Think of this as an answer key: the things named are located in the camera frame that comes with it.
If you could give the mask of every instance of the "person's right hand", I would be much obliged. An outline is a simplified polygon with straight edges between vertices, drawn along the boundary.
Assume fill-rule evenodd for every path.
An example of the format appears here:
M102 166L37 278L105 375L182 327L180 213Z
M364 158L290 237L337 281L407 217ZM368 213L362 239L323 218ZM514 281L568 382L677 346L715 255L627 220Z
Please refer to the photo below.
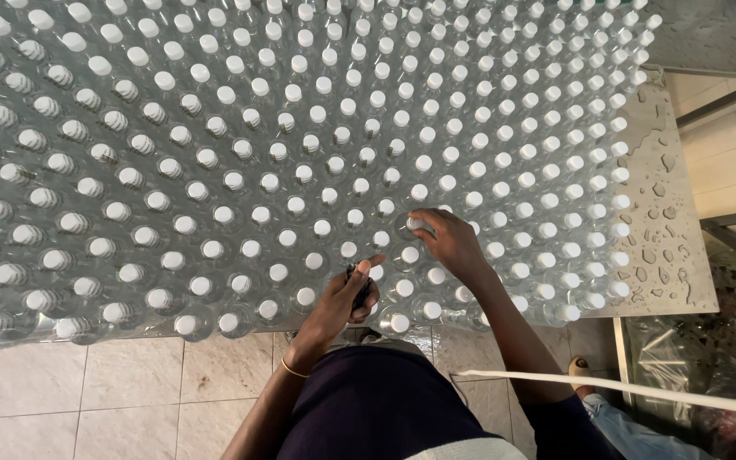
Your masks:
M471 288L490 273L495 276L470 224L445 210L433 208L413 210L408 217L422 219L434 228L436 235L424 228L417 228L413 234L428 245L434 257L465 286Z

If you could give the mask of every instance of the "sandal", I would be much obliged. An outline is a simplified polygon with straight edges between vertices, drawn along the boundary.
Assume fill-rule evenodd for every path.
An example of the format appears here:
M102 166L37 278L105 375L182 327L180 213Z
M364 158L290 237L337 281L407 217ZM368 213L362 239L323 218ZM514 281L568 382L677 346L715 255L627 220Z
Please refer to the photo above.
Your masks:
M570 377L592 377L592 371L589 369L589 364L587 364L587 360L583 356L576 356L570 361L567 373ZM574 391L584 386L578 383L571 383L570 385L572 385Z

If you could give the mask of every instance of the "person's left hand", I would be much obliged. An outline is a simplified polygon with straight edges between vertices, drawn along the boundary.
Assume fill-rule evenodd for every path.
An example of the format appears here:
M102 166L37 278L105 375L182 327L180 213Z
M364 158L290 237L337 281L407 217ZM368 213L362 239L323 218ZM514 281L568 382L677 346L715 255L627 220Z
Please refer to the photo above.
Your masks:
M371 314L371 307L380 300L380 290L373 282L371 293L363 306L353 311L351 308L357 293L369 279L371 267L382 264L384 260L385 255L382 254L363 260L354 270L348 283L345 282L345 273L331 278L328 288L325 288L316 307L292 340L291 347L285 355L287 365L295 371L308 373L314 362L328 350L331 342L340 334L346 322L359 324Z

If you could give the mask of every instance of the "hand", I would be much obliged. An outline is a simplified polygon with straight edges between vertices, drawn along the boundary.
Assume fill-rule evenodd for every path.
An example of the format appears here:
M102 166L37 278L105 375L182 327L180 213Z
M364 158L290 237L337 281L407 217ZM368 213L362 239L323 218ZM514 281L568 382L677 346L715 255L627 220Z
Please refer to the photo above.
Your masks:
M308 373L314 363L331 346L331 342L345 327L346 322L362 323L371 314L371 307L380 301L380 290L371 282L371 293L363 306L351 311L354 298L369 280L371 267L380 265L385 255L379 254L359 263L345 282L345 273L331 278L316 307L302 324L291 347L285 355L286 364L292 370Z
M495 276L470 224L437 209L413 210L408 217L422 219L434 228L436 235L424 228L417 228L413 234L428 245L434 257L465 286L472 290L475 283L486 279L486 275L493 273Z

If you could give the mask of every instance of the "light blue jeans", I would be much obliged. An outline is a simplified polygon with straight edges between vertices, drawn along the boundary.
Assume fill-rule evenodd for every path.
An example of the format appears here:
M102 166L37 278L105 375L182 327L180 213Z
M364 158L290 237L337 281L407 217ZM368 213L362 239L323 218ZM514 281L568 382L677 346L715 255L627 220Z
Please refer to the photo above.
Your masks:
M592 422L627 460L715 460L700 448L632 421L599 394L584 398Z

